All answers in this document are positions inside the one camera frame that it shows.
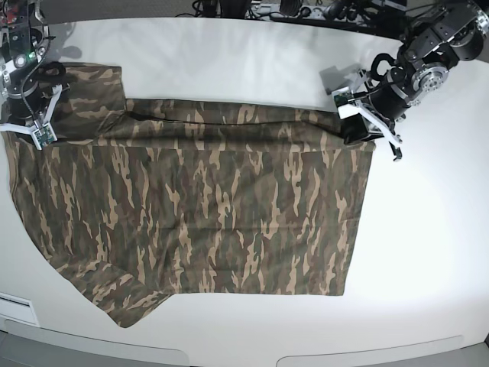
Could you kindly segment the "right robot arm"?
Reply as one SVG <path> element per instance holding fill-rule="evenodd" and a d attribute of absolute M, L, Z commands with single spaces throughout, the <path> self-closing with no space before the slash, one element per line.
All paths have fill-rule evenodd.
<path fill-rule="evenodd" d="M 1 95 L 16 123 L 46 124 L 55 94 L 68 88 L 66 67 L 47 61 L 54 39 L 39 1 L 1 2 Z"/>

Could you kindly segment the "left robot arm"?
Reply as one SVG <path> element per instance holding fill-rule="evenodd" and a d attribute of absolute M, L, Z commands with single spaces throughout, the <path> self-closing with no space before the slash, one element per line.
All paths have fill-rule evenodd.
<path fill-rule="evenodd" d="M 397 55 L 378 54 L 369 70 L 332 96 L 345 145 L 385 138 L 395 160 L 402 158 L 396 123 L 408 109 L 439 89 L 459 62 L 479 57 L 488 37 L 486 1 L 443 1 L 412 20 Z"/>

